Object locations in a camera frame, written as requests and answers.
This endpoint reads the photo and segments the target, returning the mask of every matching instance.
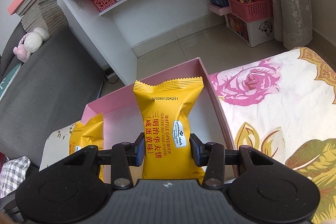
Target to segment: pink basket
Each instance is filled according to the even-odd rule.
[[[98,9],[102,12],[106,8],[112,6],[116,3],[116,0],[94,0],[93,3],[98,7]]]
[[[241,3],[238,0],[228,0],[232,13],[245,22],[253,22],[273,16],[272,0],[253,1]]]

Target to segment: member's mark label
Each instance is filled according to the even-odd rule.
[[[173,123],[173,140],[176,148],[187,146],[187,140],[183,132],[181,121],[174,121]]]

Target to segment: stuffed bunny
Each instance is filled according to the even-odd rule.
[[[17,47],[14,47],[13,53],[18,60],[25,63],[32,53],[36,52],[42,43],[50,38],[48,31],[43,28],[35,28],[32,32],[25,34]]]

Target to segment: yellow wrapper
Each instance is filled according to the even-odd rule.
[[[69,140],[69,155],[88,145],[97,145],[99,150],[104,149],[104,119],[103,114],[92,117],[86,125],[76,122]],[[99,178],[103,178],[103,166],[100,167]]]
[[[139,81],[137,98],[145,133],[144,179],[199,179],[190,149],[188,114],[203,88],[202,77],[175,79],[151,86]]]

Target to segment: pink rose print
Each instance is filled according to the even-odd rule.
[[[281,65],[272,60],[270,57],[212,75],[217,95],[228,104],[249,106],[260,103],[267,94],[279,92]]]

